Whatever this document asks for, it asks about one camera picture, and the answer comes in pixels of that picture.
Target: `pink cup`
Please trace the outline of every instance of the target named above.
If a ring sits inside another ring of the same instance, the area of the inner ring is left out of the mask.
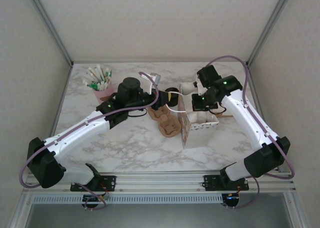
[[[104,101],[107,101],[109,99],[111,94],[113,94],[115,92],[115,90],[113,88],[114,87],[112,86],[112,83],[110,83],[110,85],[108,86],[108,88],[106,90],[103,90],[103,91],[93,90],[95,97],[97,98],[99,104],[101,104]]]

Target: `marble table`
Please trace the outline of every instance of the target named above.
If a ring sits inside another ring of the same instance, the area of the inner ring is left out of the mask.
[[[112,82],[117,88],[126,77],[139,78],[138,72],[161,75],[159,89],[179,87],[194,81],[196,72],[206,62],[108,63]],[[98,101],[92,90],[82,84],[82,75],[95,64],[75,64],[58,120],[56,134],[81,121],[95,110]],[[234,75],[243,84],[245,74],[239,62],[214,64],[222,77]],[[247,96],[252,102],[250,89]],[[166,138],[158,124],[147,114],[128,118],[105,134],[100,134],[80,147],[66,162],[91,163],[99,172],[163,172],[219,170],[251,154],[250,144],[234,118],[219,118],[207,147],[183,149],[181,135]]]

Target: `cardboard box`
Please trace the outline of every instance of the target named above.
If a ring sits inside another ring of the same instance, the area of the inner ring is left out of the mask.
[[[207,115],[207,122],[205,123],[191,123],[188,117],[188,113],[192,112],[192,100],[191,93],[196,92],[192,89],[184,89],[184,85],[187,86],[190,83],[181,83],[180,91],[183,95],[187,92],[189,96],[179,96],[178,98],[178,110],[187,111],[187,113],[179,113],[178,118],[182,125],[181,136],[183,148],[197,148],[205,147],[208,145],[210,138],[213,136],[219,120],[215,115]]]

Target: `brown egg carton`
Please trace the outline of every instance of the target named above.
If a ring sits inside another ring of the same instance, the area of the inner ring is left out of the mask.
[[[158,129],[165,137],[174,137],[180,133],[182,126],[177,117],[170,115],[170,110],[166,107],[160,107],[157,111],[148,108],[151,118],[158,121]]]

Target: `white wall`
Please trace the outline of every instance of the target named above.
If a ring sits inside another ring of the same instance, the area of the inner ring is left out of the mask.
[[[74,61],[247,59],[278,0],[41,0]]]
[[[20,198],[29,141],[48,136],[68,67],[29,0],[0,0],[0,227]]]
[[[266,120],[291,141],[296,185],[320,227],[320,0],[289,0],[252,75]]]

